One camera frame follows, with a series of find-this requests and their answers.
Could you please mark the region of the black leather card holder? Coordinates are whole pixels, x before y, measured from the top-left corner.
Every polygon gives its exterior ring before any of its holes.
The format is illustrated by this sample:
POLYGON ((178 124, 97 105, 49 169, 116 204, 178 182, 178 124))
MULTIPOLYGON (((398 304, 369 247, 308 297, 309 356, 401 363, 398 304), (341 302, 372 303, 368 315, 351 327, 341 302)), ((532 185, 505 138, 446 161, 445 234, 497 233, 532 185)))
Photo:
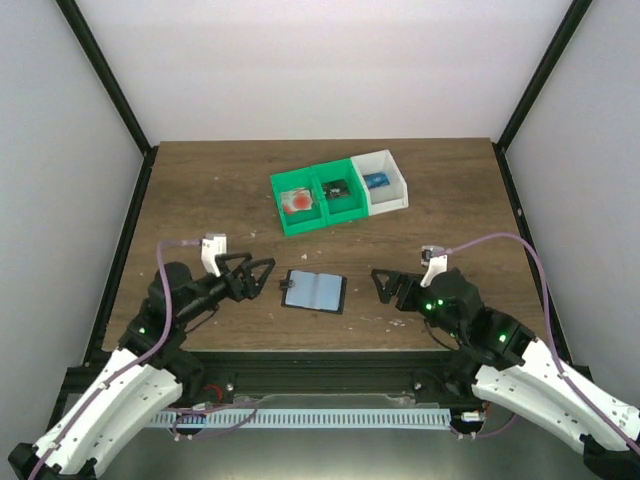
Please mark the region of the black leather card holder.
POLYGON ((344 311, 347 278, 328 273, 289 270, 279 282, 281 305, 341 315, 344 311))

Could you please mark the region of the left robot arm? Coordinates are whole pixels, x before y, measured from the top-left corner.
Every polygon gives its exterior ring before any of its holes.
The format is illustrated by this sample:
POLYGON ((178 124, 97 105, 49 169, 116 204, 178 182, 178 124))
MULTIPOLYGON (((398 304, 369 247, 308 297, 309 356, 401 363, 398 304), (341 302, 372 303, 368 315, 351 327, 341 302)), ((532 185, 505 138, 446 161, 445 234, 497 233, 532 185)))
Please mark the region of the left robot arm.
POLYGON ((42 437, 9 454, 18 478, 97 479, 156 414, 203 395, 204 367, 181 347, 188 324, 226 299, 255 299, 276 265, 248 252, 214 263, 199 279, 183 263, 158 263, 138 314, 89 387, 42 437))

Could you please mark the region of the red striped credit card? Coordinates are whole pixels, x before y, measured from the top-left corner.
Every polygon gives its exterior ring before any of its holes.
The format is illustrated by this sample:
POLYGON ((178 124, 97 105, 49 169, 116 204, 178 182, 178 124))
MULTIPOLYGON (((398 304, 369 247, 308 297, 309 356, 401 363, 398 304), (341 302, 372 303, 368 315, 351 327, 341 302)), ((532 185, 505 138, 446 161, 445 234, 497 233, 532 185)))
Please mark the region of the red striped credit card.
POLYGON ((286 215, 311 211, 314 206, 312 193, 307 188, 295 188, 280 193, 282 211, 286 215))

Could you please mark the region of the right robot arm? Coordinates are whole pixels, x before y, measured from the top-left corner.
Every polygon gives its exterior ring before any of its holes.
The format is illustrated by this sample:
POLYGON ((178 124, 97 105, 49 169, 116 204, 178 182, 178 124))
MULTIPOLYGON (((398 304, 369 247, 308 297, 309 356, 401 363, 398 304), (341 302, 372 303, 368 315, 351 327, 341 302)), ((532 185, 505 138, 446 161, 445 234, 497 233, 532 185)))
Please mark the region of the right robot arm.
POLYGON ((601 479, 639 476, 639 410, 602 390, 514 317, 487 306, 458 269, 422 276, 375 269, 379 299, 421 314, 458 344, 444 378, 458 403, 499 405, 581 454, 601 479))

